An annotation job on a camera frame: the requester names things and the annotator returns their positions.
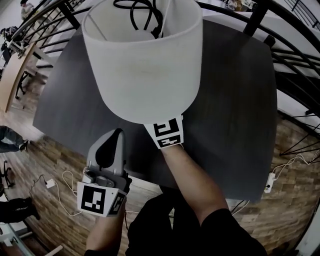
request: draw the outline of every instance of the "desk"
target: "desk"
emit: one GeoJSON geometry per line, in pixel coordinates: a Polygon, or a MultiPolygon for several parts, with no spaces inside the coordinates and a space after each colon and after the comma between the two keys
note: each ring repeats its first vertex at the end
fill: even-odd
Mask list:
{"type": "MultiPolygon", "coordinates": [[[[255,38],[206,20],[203,36],[200,89],[183,114],[184,147],[227,198],[258,201],[267,183],[277,126],[271,52],[255,38]]],[[[121,128],[129,174],[176,186],[144,126],[121,119],[104,104],[81,29],[53,68],[33,125],[85,157],[101,135],[121,128]]]]}
{"type": "Polygon", "coordinates": [[[17,53],[14,53],[2,72],[2,78],[0,80],[0,110],[7,112],[13,104],[19,81],[25,69],[28,69],[27,63],[34,53],[37,53],[38,56],[50,62],[50,64],[54,64],[51,58],[36,46],[36,43],[27,46],[21,58],[18,57],[17,53]]]}

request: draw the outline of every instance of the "electrical outlet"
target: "electrical outlet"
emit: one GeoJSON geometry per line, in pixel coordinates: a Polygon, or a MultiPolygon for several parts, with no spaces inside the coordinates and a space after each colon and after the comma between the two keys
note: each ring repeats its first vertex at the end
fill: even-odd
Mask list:
{"type": "Polygon", "coordinates": [[[53,179],[49,179],[47,182],[46,182],[46,188],[47,189],[50,189],[52,187],[54,187],[56,185],[55,181],[53,179]]]}
{"type": "Polygon", "coordinates": [[[268,180],[267,180],[265,188],[264,188],[264,193],[271,192],[272,186],[274,185],[274,182],[275,182],[275,177],[276,177],[275,173],[273,173],[273,172],[269,173],[269,177],[268,177],[268,180]]]}

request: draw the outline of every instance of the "black shirt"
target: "black shirt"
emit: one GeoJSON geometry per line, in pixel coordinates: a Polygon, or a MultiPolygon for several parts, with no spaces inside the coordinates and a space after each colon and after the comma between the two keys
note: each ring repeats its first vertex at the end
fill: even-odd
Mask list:
{"type": "MultiPolygon", "coordinates": [[[[144,248],[138,251],[131,250],[129,255],[190,255],[188,252],[191,251],[193,251],[192,255],[195,255],[194,250],[190,249],[193,247],[198,251],[197,255],[203,256],[267,256],[264,247],[238,224],[227,209],[220,209],[211,213],[203,221],[200,234],[195,235],[194,241],[194,244],[186,243],[180,248],[172,248],[172,245],[176,244],[175,241],[173,241],[171,245],[159,244],[157,247],[153,247],[152,251],[146,251],[144,248]]],[[[88,250],[85,253],[85,256],[116,255],[117,253],[110,251],[88,250]]]]}

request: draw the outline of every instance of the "lamp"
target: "lamp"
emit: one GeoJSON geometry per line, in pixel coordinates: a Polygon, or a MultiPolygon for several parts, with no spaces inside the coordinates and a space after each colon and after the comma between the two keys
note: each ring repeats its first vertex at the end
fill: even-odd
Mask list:
{"type": "Polygon", "coordinates": [[[180,116],[195,100],[201,78],[202,11],[194,0],[157,0],[164,17],[104,0],[82,22],[83,37],[101,97],[117,116],[138,124],[158,124],[180,116]]]}

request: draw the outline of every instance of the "forearm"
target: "forearm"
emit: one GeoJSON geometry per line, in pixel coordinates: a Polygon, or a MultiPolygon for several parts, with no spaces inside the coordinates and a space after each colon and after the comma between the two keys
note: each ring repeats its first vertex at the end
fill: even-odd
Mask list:
{"type": "Polygon", "coordinates": [[[125,203],[116,217],[99,217],[91,230],[86,249],[93,251],[119,250],[122,226],[125,216],[125,203]]]}
{"type": "Polygon", "coordinates": [[[219,209],[228,209],[218,185],[179,146],[162,149],[165,161],[186,202],[195,212],[200,224],[219,209]]]}

